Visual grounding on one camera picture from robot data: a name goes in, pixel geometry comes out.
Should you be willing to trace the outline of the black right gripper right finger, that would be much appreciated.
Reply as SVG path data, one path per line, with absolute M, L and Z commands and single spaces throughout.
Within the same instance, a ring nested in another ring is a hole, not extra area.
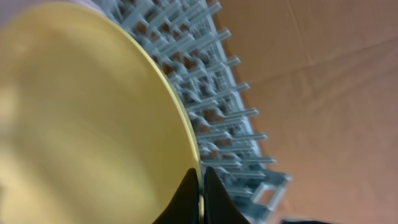
M 207 167 L 203 186 L 204 223 L 250 224 L 235 207 L 214 168 Z

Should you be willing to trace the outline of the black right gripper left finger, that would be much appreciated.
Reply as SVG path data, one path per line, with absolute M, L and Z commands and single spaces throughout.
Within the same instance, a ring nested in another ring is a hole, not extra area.
M 185 174 L 166 209 L 153 224 L 199 224 L 199 202 L 197 172 L 191 168 Z

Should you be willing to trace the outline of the yellow plastic plate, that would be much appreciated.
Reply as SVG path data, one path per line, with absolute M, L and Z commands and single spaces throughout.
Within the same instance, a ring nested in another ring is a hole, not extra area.
M 191 168 L 180 99 L 113 21 L 48 2 L 1 29 L 2 223 L 152 223 Z

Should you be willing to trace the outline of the pink bowl with food scraps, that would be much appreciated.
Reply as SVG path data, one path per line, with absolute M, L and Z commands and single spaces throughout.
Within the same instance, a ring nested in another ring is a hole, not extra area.
M 87 7 L 104 14 L 103 10 L 92 0 L 1 0 L 1 28 L 16 14 L 32 6 L 48 2 L 67 2 Z

